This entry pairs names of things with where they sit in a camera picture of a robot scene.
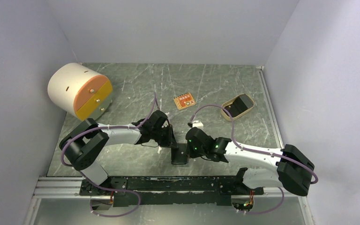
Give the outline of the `black leather card holder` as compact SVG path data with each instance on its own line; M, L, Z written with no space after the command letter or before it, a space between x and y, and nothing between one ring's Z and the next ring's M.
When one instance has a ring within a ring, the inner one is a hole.
M171 147L171 164L186 165L188 163L188 146L186 143L178 143Z

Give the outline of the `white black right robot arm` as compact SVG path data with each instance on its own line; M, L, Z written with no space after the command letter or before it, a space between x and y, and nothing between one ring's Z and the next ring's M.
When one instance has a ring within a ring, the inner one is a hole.
M241 164L241 177L234 182L239 194L250 189L280 187L307 196L313 180L314 164L295 146L263 148L239 144L230 138L212 138L193 127L186 133L190 158L206 157L214 162Z

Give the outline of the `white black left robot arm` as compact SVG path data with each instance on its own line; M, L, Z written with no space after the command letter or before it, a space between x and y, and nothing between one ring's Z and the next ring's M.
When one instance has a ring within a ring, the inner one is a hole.
M160 110L128 125L98 124L88 118L61 140L59 148L62 158L67 158L71 167L92 182L92 189L105 195L111 189L111 182L108 173L97 162L103 148L117 144L142 145L151 140L161 148L179 147L167 115Z

